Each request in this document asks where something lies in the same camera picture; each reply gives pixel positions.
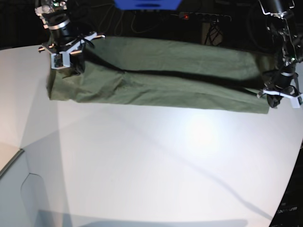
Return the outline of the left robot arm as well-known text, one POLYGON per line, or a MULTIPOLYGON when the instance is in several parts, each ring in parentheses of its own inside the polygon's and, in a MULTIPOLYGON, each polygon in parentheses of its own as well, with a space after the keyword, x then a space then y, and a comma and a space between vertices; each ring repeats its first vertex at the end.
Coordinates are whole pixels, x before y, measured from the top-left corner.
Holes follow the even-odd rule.
POLYGON ((303 105, 303 94, 299 89, 296 65, 303 62, 303 35, 296 27, 293 0, 260 0, 262 12, 271 16, 274 23, 267 30, 279 38, 280 47, 276 53, 273 70, 262 73, 264 88, 257 97, 267 97, 268 105, 276 108, 283 98, 290 100, 292 108, 303 105))

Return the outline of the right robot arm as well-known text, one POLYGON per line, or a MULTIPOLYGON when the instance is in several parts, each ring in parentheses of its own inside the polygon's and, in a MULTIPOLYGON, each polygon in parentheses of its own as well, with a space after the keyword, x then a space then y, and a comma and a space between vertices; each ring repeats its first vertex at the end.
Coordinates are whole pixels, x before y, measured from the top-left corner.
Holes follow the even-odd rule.
POLYGON ((84 45, 77 28, 71 22, 67 1, 37 0, 35 13, 42 20, 44 29, 50 33, 49 41, 43 43, 39 51, 50 54, 52 69, 70 68, 73 75, 82 74, 85 70, 81 54, 84 45))

